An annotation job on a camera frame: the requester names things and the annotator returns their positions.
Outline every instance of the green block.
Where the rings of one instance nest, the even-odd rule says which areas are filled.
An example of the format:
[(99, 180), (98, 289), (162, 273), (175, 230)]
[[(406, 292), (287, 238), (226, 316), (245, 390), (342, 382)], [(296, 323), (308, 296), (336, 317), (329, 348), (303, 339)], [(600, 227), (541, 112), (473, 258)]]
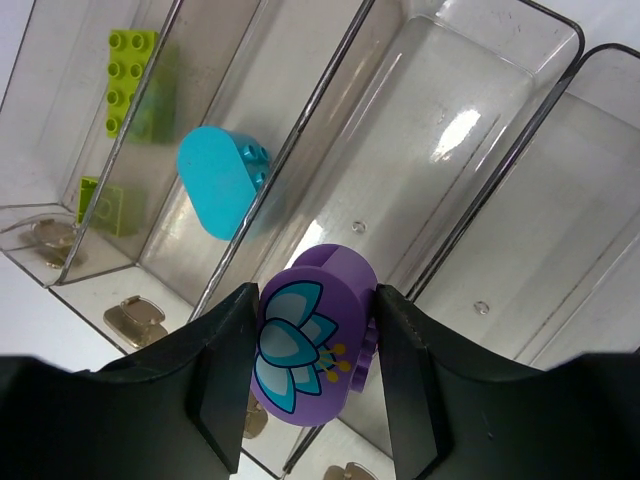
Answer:
[[(76, 219), (82, 222), (98, 185), (97, 177), (82, 177)], [(138, 188), (105, 185), (89, 226), (116, 237), (135, 235), (144, 222), (146, 195)]]

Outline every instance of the blue block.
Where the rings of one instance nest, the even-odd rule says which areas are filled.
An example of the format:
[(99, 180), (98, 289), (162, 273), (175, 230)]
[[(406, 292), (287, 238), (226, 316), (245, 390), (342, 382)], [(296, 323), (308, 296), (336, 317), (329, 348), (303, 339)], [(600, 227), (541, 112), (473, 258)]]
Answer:
[(269, 154), (249, 135), (200, 127), (182, 141), (177, 167), (204, 229), (231, 240), (269, 172)]

